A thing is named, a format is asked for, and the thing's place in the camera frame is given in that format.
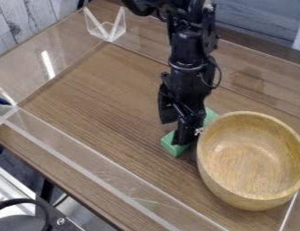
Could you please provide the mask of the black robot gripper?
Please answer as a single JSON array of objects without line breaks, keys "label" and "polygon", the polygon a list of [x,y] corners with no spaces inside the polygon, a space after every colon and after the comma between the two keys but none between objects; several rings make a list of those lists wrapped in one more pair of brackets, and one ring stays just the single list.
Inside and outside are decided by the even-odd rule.
[{"label": "black robot gripper", "polygon": [[172,143],[186,145],[194,141],[196,130],[207,117],[205,100],[215,83],[217,62],[169,62],[170,72],[162,72],[158,90],[158,115],[162,124],[178,121]]}]

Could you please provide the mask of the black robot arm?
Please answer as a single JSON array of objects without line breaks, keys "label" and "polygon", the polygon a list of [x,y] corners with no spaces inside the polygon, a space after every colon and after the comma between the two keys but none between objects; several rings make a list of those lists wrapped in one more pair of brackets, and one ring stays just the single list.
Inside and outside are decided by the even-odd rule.
[{"label": "black robot arm", "polygon": [[208,0],[121,0],[138,16],[156,14],[168,25],[170,71],[161,74],[158,114],[176,122],[177,145],[193,143],[204,129],[205,99],[221,82],[213,50],[219,47],[217,5]]}]

